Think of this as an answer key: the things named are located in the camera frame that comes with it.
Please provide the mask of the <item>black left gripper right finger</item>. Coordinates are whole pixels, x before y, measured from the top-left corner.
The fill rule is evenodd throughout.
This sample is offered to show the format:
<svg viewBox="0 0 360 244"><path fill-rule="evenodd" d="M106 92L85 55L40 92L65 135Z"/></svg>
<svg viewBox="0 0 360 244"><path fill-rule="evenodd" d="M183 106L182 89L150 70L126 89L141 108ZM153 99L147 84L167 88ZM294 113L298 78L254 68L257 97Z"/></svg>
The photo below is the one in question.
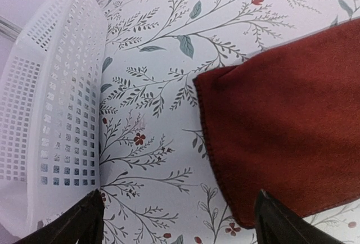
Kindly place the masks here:
<svg viewBox="0 0 360 244"><path fill-rule="evenodd" d="M261 244L342 243L307 223L263 189L255 202L255 231L257 243Z"/></svg>

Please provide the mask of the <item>dark red towel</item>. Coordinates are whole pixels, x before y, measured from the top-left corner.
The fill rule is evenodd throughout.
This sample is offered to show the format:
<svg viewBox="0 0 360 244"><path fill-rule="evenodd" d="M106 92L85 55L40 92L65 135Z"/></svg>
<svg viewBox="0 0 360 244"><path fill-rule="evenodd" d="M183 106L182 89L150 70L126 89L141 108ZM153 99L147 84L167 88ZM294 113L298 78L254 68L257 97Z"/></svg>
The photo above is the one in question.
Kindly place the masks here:
<svg viewBox="0 0 360 244"><path fill-rule="evenodd" d="M359 20L193 81L211 168L238 225L263 189L301 217L359 199Z"/></svg>

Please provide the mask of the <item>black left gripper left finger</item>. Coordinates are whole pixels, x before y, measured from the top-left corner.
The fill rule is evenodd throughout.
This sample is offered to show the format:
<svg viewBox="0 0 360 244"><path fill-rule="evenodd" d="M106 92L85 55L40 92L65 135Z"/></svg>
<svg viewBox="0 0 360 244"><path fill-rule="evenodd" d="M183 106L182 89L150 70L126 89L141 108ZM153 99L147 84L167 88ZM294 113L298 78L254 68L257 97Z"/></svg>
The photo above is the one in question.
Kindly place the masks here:
<svg viewBox="0 0 360 244"><path fill-rule="evenodd" d="M17 244L90 243L104 236L105 205L98 189L88 193L54 222L18 240Z"/></svg>

